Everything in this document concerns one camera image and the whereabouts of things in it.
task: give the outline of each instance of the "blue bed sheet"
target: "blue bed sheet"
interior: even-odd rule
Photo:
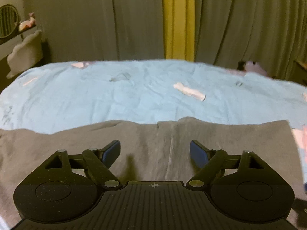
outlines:
[[[0,128],[51,134],[106,120],[157,123],[186,116],[222,124],[307,123],[306,88],[296,83],[177,60],[94,62],[85,69],[72,63],[20,75],[0,95]],[[206,99],[182,94],[173,88],[177,82]],[[299,154],[307,182],[305,153]]]

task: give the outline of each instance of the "round mirror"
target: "round mirror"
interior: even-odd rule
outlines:
[[[12,5],[0,7],[0,38],[10,36],[18,27],[18,12]]]

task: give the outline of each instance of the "chair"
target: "chair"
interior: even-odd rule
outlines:
[[[43,58],[41,36],[42,30],[39,29],[14,47],[13,52],[7,57],[7,63],[11,69],[7,79],[31,68]]]

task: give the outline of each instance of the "brown blanket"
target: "brown blanket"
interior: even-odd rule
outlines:
[[[120,140],[122,151],[110,170],[123,183],[187,182],[197,172],[189,156],[189,143],[196,139],[209,149],[224,149],[228,154],[254,151],[292,186],[296,197],[305,199],[300,159],[287,121],[262,125],[221,125],[190,117],[157,124],[108,121],[52,135],[0,130],[0,215],[11,227],[20,220],[13,203],[14,189],[56,150],[80,154],[114,139]],[[288,220],[296,224],[295,212],[291,211]]]

